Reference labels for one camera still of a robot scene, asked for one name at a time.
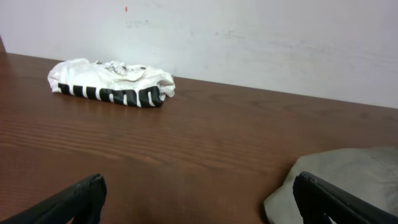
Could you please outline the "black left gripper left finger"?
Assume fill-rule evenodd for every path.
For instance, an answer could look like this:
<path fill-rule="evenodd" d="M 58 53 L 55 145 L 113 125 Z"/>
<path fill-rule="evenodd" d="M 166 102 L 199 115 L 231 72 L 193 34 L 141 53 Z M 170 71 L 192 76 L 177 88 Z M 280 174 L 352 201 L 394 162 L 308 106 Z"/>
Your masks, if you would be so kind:
<path fill-rule="evenodd" d="M 1 224 L 98 224 L 106 193 L 104 177 L 93 174 Z"/>

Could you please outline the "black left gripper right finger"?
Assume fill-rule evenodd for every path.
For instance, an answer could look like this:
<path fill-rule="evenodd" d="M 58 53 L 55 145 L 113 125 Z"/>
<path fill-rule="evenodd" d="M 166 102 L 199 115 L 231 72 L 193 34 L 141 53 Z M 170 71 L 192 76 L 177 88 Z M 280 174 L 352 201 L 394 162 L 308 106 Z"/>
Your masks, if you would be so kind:
<path fill-rule="evenodd" d="M 309 173 L 301 172 L 293 194 L 304 224 L 397 224 L 397 217 Z"/>

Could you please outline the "khaki green shorts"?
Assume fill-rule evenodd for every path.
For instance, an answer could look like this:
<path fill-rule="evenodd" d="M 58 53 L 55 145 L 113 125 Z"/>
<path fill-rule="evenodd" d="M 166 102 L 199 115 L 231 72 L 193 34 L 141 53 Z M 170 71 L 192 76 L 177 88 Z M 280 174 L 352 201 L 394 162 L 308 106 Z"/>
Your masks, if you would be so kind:
<path fill-rule="evenodd" d="M 299 157 L 282 186 L 264 201 L 270 223 L 302 223 L 293 184 L 303 171 L 397 215 L 397 148 L 346 148 Z"/>

